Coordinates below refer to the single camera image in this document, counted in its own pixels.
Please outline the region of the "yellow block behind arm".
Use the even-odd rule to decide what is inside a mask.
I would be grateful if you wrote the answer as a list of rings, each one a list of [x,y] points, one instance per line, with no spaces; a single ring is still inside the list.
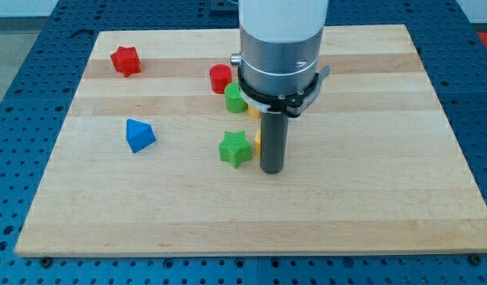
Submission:
[[[247,111],[253,118],[259,119],[261,117],[261,112],[250,104],[247,105]]]

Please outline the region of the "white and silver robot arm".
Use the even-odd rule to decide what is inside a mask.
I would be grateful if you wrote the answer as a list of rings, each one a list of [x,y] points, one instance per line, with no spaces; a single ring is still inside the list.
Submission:
[[[240,0],[239,74],[268,95],[305,89],[317,69],[328,0]]]

